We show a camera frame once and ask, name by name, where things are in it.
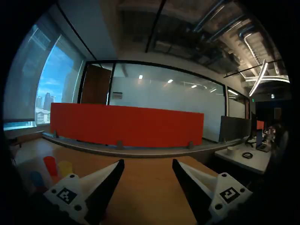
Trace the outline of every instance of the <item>red cup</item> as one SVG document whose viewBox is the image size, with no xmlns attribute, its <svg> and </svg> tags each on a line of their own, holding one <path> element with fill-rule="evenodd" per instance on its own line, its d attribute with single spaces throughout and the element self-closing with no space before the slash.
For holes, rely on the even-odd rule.
<svg viewBox="0 0 300 225">
<path fill-rule="evenodd" d="M 44 157 L 43 160 L 44 160 L 44 163 L 47 167 L 47 170 L 48 170 L 50 176 L 58 176 L 55 158 L 52 156 L 46 156 L 46 157 Z"/>
</svg>

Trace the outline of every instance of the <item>white desk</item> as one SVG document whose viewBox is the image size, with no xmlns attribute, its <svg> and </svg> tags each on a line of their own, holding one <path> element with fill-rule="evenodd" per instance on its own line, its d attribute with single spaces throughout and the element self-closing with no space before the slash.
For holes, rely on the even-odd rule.
<svg viewBox="0 0 300 225">
<path fill-rule="evenodd" d="M 227 153 L 227 149 L 215 151 L 214 154 L 217 157 L 232 162 L 240 167 L 251 170 L 258 174 L 264 174 L 271 157 L 271 151 L 258 151 L 249 145 L 246 146 L 244 143 L 228 148 L 234 150 L 230 155 Z M 253 154 L 253 157 L 251 159 L 244 158 L 242 156 L 244 152 L 250 152 Z"/>
</svg>

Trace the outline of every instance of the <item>ceiling duct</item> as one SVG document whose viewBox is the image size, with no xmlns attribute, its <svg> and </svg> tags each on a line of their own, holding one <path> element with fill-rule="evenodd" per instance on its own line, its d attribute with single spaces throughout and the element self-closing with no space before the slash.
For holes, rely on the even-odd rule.
<svg viewBox="0 0 300 225">
<path fill-rule="evenodd" d="M 249 45 L 249 43 L 247 41 L 247 38 L 256 32 L 258 32 L 257 28 L 254 25 L 250 24 L 250 25 L 244 26 L 238 36 L 239 36 L 240 40 L 249 48 L 257 65 L 260 65 L 261 64 L 260 59 L 258 58 L 255 51 L 253 50 L 253 48 Z"/>
<path fill-rule="evenodd" d="M 226 24 L 224 27 L 222 27 L 220 30 L 218 30 L 215 34 L 213 34 L 207 42 L 214 42 L 216 39 L 218 39 L 220 36 L 222 36 L 227 31 L 233 29 L 235 26 L 239 25 L 241 22 L 243 22 L 247 17 L 245 15 L 238 16 L 234 20 L 230 21 L 228 24 Z"/>
<path fill-rule="evenodd" d="M 234 54 L 222 51 L 216 58 L 207 62 L 205 66 L 220 74 L 226 74 L 235 71 L 239 67 L 239 60 Z"/>
<path fill-rule="evenodd" d="M 208 12 L 202 17 L 196 27 L 193 29 L 193 32 L 200 32 L 203 28 L 203 25 L 213 18 L 222 8 L 224 8 L 224 4 L 227 3 L 226 0 L 220 0 L 217 4 L 213 5 Z"/>
<path fill-rule="evenodd" d="M 261 29 L 261 35 L 263 37 L 263 45 L 265 46 L 268 54 L 270 56 L 272 56 L 273 60 L 275 61 L 276 60 L 276 56 L 275 56 L 275 51 L 274 51 L 274 47 L 273 45 L 271 44 L 272 41 L 270 40 L 269 38 L 269 35 L 266 33 L 266 31 L 264 29 Z M 282 68 L 283 65 L 279 62 L 274 62 L 274 69 L 275 69 L 275 73 L 276 75 L 283 75 L 284 73 L 282 72 Z"/>
</svg>

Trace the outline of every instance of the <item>desk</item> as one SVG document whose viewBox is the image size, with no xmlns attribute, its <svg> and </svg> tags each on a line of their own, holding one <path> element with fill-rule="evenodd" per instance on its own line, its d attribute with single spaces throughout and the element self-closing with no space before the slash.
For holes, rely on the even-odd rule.
<svg viewBox="0 0 300 225">
<path fill-rule="evenodd" d="M 43 157 L 54 156 L 56 161 L 67 160 L 79 177 L 91 174 L 119 160 L 66 148 L 45 139 L 23 144 L 15 157 L 23 179 L 37 170 L 46 179 Z M 179 161 L 212 176 L 218 174 L 189 156 Z M 125 158 L 125 169 L 106 209 L 102 225 L 182 225 L 196 224 L 196 219 L 172 169 L 173 158 Z"/>
<path fill-rule="evenodd" d="M 246 146 L 244 143 L 228 148 L 234 150 L 231 155 L 227 154 L 227 149 L 222 149 L 219 151 L 215 151 L 215 156 L 232 162 L 233 164 L 236 164 L 252 172 L 264 174 L 271 157 L 271 151 L 258 151 L 255 148 L 250 147 L 249 145 Z M 253 154 L 253 157 L 251 159 L 244 158 L 242 156 L 244 152 L 250 152 L 251 154 Z"/>
</svg>

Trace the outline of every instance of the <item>wooden door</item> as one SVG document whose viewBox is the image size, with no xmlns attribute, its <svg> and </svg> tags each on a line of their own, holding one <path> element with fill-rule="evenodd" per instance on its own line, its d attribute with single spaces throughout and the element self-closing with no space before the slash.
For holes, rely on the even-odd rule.
<svg viewBox="0 0 300 225">
<path fill-rule="evenodd" d="M 110 70 L 89 65 L 82 88 L 81 103 L 106 105 L 110 76 Z"/>
</svg>

